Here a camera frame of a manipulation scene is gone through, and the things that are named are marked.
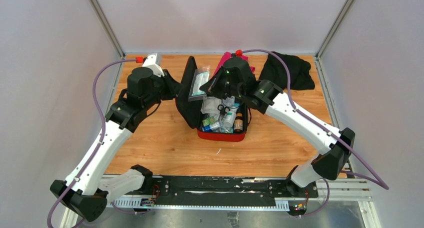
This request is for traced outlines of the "teal blister pack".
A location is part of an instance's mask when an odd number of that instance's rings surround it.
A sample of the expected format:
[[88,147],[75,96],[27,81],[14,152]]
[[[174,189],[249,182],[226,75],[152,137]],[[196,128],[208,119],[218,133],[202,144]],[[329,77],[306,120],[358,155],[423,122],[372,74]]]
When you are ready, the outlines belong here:
[[200,91],[200,86],[205,84],[210,77],[210,66],[203,66],[194,71],[191,87],[188,93],[188,101],[201,101],[204,100],[207,95]]

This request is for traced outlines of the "white gauze packet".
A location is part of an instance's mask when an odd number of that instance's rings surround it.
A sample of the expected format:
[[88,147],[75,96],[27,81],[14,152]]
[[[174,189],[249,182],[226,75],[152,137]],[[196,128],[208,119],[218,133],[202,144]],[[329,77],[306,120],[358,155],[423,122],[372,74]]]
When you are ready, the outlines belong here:
[[213,97],[213,96],[207,96],[201,106],[201,113],[202,114],[219,114],[220,111],[218,109],[218,106],[222,103],[221,99]]

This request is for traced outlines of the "black handled scissors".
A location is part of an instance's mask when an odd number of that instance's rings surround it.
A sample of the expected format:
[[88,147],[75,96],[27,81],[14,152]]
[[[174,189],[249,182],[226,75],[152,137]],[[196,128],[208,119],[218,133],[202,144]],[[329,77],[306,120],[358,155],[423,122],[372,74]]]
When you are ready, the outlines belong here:
[[231,108],[224,105],[224,104],[219,104],[217,106],[217,109],[219,111],[219,117],[220,118],[225,117],[227,115],[227,113],[231,111]]

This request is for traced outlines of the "red black medicine kit case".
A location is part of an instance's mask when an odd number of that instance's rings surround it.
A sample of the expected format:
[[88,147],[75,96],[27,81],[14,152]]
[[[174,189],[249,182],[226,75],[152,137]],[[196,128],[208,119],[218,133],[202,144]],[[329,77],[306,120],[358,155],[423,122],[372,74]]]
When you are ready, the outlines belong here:
[[206,118],[206,115],[201,112],[201,108],[206,95],[201,94],[193,96],[194,80],[200,73],[195,58],[189,56],[181,79],[182,88],[178,97],[175,99],[178,112],[187,125],[191,129],[194,129],[197,132],[197,136],[203,140],[219,142],[240,142],[244,140],[248,131],[248,122],[250,118],[248,107],[245,104],[241,105],[242,132],[223,133],[202,130],[203,120]]

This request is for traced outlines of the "small green medicine box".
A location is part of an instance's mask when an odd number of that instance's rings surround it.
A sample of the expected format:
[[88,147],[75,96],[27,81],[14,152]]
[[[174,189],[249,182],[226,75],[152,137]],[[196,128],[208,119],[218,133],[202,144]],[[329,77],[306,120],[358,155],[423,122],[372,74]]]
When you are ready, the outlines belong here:
[[202,120],[202,125],[205,126],[209,126],[211,124],[214,124],[216,122],[216,119],[212,116],[212,117],[206,117]]

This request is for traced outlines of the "blue labelled bandage roll bag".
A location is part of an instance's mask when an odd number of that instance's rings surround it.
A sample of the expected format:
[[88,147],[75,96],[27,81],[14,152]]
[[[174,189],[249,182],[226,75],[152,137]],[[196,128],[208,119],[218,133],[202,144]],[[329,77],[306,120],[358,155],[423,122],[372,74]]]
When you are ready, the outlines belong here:
[[203,132],[216,132],[221,128],[221,125],[219,122],[214,122],[208,125],[204,125],[202,127]]

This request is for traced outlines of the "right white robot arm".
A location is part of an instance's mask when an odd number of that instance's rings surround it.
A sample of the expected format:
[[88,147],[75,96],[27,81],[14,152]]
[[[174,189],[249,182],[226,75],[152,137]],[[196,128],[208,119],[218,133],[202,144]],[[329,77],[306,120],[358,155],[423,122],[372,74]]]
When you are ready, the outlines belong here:
[[313,145],[317,156],[296,166],[288,175],[285,189],[292,197],[298,197],[307,185],[321,178],[336,180],[351,155],[346,146],[355,140],[353,130],[340,130],[325,123],[290,100],[273,82],[256,80],[242,58],[228,59],[200,90],[218,99],[238,98],[249,108],[284,123]]

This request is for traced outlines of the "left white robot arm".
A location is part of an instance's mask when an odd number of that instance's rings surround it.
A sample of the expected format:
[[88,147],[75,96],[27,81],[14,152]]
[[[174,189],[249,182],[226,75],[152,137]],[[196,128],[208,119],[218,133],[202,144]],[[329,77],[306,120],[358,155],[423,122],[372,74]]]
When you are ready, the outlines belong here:
[[102,177],[121,146],[149,117],[148,110],[177,98],[180,89],[181,84],[166,69],[133,69],[127,77],[127,87],[102,118],[98,141],[65,180],[54,180],[50,186],[60,203],[93,222],[121,196],[133,191],[149,194],[154,189],[153,173],[139,164],[110,181],[102,181]]

